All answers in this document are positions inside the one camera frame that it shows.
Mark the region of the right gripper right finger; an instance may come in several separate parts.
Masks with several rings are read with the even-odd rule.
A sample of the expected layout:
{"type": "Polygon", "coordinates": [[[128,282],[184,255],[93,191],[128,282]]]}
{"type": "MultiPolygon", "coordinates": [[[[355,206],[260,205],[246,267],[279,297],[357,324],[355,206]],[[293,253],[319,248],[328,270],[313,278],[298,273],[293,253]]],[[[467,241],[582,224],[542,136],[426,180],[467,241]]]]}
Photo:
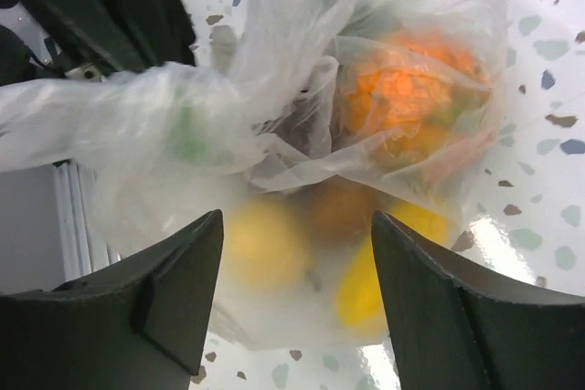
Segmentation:
{"type": "Polygon", "coordinates": [[[581,389],[584,299],[509,278],[376,212],[372,244],[404,389],[581,389]]]}

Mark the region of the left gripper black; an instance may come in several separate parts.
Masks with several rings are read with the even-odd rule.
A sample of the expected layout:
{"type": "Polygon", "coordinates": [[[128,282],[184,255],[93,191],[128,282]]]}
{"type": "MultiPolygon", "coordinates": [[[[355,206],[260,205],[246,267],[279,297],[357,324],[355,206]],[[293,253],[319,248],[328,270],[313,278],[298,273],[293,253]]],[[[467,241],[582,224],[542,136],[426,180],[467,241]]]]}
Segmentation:
{"type": "Polygon", "coordinates": [[[1,83],[63,79],[90,66],[102,75],[166,62],[196,65],[197,36],[181,0],[1,0],[21,5],[47,33],[44,63],[8,26],[1,28],[1,83]]]}

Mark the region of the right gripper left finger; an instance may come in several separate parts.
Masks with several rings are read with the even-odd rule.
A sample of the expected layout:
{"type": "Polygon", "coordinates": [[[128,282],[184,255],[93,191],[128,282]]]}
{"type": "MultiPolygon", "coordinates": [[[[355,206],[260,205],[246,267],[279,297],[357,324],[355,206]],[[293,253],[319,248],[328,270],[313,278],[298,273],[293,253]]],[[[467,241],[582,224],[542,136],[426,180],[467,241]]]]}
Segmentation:
{"type": "Polygon", "coordinates": [[[209,212],[54,290],[1,299],[4,389],[186,389],[201,364],[223,245],[209,212]]]}

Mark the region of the yellow fake mango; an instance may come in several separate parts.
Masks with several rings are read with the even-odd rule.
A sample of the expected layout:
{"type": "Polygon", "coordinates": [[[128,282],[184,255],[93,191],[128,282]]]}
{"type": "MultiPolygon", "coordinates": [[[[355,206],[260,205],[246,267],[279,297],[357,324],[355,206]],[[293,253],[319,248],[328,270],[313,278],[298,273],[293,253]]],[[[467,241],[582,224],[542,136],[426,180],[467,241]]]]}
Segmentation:
{"type": "MultiPolygon", "coordinates": [[[[452,237],[452,222],[406,201],[390,205],[387,213],[428,240],[447,248],[452,237]]],[[[377,269],[370,234],[366,234],[358,252],[345,269],[335,295],[335,314],[339,323],[352,335],[375,340],[388,333],[379,274],[398,271],[388,263],[377,269]]]]}

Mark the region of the brown fake kiwi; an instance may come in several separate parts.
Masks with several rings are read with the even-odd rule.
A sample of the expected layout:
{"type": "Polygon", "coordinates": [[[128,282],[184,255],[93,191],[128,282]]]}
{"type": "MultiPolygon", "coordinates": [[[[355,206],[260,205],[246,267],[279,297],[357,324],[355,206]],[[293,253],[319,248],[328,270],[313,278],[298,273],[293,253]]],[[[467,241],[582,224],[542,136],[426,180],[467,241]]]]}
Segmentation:
{"type": "Polygon", "coordinates": [[[380,206],[376,189],[341,177],[310,185],[301,193],[303,222],[310,236],[326,245],[359,239],[380,206]]]}

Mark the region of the clear printed plastic bag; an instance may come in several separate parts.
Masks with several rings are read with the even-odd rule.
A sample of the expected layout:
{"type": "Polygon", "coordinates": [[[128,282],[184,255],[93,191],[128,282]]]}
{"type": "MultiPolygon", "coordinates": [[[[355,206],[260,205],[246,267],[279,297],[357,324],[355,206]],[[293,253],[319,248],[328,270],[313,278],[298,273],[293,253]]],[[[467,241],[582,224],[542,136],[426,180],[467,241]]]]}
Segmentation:
{"type": "Polygon", "coordinates": [[[301,193],[341,177],[381,195],[379,211],[406,201],[446,216],[450,244],[505,106],[507,0],[248,0],[243,33],[213,32],[214,63],[166,63],[97,83],[41,79],[1,89],[1,166],[71,158],[96,175],[91,216],[124,257],[170,237],[206,212],[225,222],[247,201],[292,206],[314,253],[305,280],[283,291],[237,285],[222,261],[209,329],[250,348],[383,342],[339,323],[340,279],[370,227],[340,245],[309,234],[301,193]],[[472,50],[489,74],[480,142],[465,141],[397,167],[371,154],[383,140],[341,133],[344,67],[382,35],[437,31],[472,50]]]}

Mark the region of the orange fake pineapple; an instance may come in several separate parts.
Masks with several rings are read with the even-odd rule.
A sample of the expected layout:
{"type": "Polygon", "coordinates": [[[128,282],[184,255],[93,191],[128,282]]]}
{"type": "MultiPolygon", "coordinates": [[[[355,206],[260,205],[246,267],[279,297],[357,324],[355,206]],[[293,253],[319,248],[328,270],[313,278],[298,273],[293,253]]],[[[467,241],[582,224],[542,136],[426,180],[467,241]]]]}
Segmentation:
{"type": "Polygon", "coordinates": [[[480,142],[491,95],[489,74],[471,49],[437,31],[400,29],[345,65],[339,128],[356,141],[382,135],[372,158],[387,167],[411,165],[480,142]]]}

